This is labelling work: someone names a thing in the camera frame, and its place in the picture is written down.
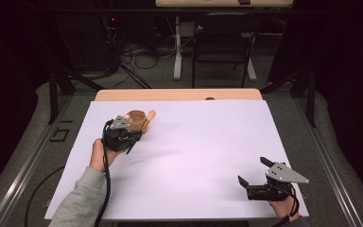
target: gray sleeve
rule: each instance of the gray sleeve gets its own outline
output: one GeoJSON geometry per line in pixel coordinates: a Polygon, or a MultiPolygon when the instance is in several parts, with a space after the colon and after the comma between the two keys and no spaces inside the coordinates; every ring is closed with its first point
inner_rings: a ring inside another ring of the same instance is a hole
{"type": "Polygon", "coordinates": [[[308,223],[306,222],[305,218],[300,217],[286,225],[284,227],[309,227],[308,223]]]}
{"type": "Polygon", "coordinates": [[[87,167],[75,189],[61,202],[49,226],[94,226],[103,203],[104,182],[102,172],[87,167]]]}

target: white table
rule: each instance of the white table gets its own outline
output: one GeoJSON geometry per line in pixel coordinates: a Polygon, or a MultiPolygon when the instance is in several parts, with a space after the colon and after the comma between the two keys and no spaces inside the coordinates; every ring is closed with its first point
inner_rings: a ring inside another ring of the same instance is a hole
{"type": "MultiPolygon", "coordinates": [[[[243,7],[243,8],[259,8],[259,7],[278,7],[291,8],[293,0],[251,0],[249,5],[240,5],[238,0],[156,0],[157,7],[164,8],[215,8],[215,7],[243,7]]],[[[176,17],[176,59],[173,79],[182,78],[182,48],[181,48],[181,21],[180,17],[176,17]]],[[[249,77],[251,81],[256,81],[255,71],[252,66],[251,59],[248,65],[249,77]]]]}
{"type": "MultiPolygon", "coordinates": [[[[98,96],[104,101],[92,102],[45,218],[52,218],[73,190],[89,164],[91,144],[100,137],[104,123],[134,109],[146,113],[153,109],[157,115],[131,153],[119,156],[111,166],[112,193],[104,219],[275,216],[267,201],[249,201],[237,180],[240,175],[254,185],[264,184],[268,167],[260,163],[261,156],[289,166],[268,105],[258,90],[114,90],[98,96]],[[133,95],[144,101],[130,101],[133,95]],[[126,101],[106,101],[111,96],[126,101]],[[208,96],[216,100],[203,100],[208,96]],[[161,97],[166,101],[153,101],[161,97]]],[[[296,188],[300,213],[308,216],[300,188],[296,188]]]]}

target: chair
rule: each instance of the chair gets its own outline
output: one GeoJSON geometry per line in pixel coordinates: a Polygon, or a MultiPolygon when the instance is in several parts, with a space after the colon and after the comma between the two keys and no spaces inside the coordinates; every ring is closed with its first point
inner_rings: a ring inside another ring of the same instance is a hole
{"type": "Polygon", "coordinates": [[[244,87],[251,49],[258,34],[259,20],[248,13],[211,12],[199,18],[194,24],[193,44],[193,82],[195,88],[198,79],[233,79],[196,78],[196,63],[233,63],[244,64],[241,87],[244,87]]]}

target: gray floor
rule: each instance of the gray floor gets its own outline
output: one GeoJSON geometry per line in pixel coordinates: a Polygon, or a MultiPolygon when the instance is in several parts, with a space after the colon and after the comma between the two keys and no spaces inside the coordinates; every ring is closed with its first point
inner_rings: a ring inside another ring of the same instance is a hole
{"type": "MultiPolygon", "coordinates": [[[[267,86],[268,71],[277,48],[277,37],[260,36],[252,53],[258,80],[247,81],[246,87],[263,88],[267,86]]],[[[191,59],[189,47],[184,48],[181,80],[173,79],[174,56],[159,58],[150,69],[139,69],[135,65],[149,67],[155,60],[150,56],[139,56],[129,65],[141,75],[152,88],[189,88],[191,87],[191,59]]],[[[232,66],[216,70],[230,74],[232,66]]],[[[214,73],[214,67],[199,71],[201,74],[214,73]]],[[[119,70],[116,74],[97,79],[95,82],[106,88],[140,88],[128,74],[119,70]]],[[[204,87],[216,86],[202,84],[204,87]]],[[[49,119],[49,93],[47,84],[38,89],[39,104],[18,148],[0,177],[0,226],[22,226],[25,221],[26,205],[37,185],[53,170],[65,165],[67,155],[78,134],[88,104],[94,99],[95,91],[75,81],[77,93],[73,97],[60,96],[61,115],[52,125],[49,119]],[[49,142],[54,132],[68,129],[65,143],[49,142]]],[[[306,195],[305,203],[310,213],[308,219],[312,226],[363,226],[363,185],[345,160],[337,142],[333,127],[327,114],[327,103],[321,95],[316,99],[315,129],[309,127],[303,117],[303,99],[292,99],[285,92],[289,84],[269,95],[264,95],[275,124],[284,143],[287,156],[311,184],[301,186],[306,195]]],[[[43,220],[46,201],[52,197],[61,174],[55,174],[40,188],[31,203],[28,217],[29,226],[47,226],[43,220]]],[[[270,226],[276,219],[250,220],[250,226],[270,226]]],[[[103,222],[102,226],[112,226],[103,222]]]]}

